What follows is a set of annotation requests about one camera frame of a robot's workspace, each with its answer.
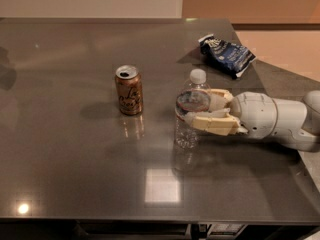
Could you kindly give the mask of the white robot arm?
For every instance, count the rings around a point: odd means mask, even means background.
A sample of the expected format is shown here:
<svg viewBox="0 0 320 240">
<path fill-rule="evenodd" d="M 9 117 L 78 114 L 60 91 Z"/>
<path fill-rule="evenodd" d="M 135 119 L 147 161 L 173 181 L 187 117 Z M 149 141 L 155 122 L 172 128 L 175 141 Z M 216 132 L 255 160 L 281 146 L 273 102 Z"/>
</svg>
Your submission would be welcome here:
<svg viewBox="0 0 320 240">
<path fill-rule="evenodd" d="M 300 101 L 255 92 L 234 96 L 223 89 L 213 89 L 210 98 L 208 110 L 186 113 L 184 120 L 189 126 L 219 136 L 269 139 L 299 151 L 317 152 L 320 148 L 317 91 Z"/>
</svg>

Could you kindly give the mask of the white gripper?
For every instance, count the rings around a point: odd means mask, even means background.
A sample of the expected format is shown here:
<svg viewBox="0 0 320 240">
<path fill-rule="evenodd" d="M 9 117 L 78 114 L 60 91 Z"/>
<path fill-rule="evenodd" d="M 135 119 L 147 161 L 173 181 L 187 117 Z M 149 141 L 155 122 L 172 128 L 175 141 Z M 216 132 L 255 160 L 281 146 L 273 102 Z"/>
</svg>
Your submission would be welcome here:
<svg viewBox="0 0 320 240">
<path fill-rule="evenodd" d="M 211 112 L 186 114 L 185 122 L 192 128 L 219 136 L 244 134 L 250 139 L 263 139 L 274 129 L 277 109 L 269 96 L 244 92 L 234 97 L 225 89 L 211 89 L 209 95 Z"/>
</svg>

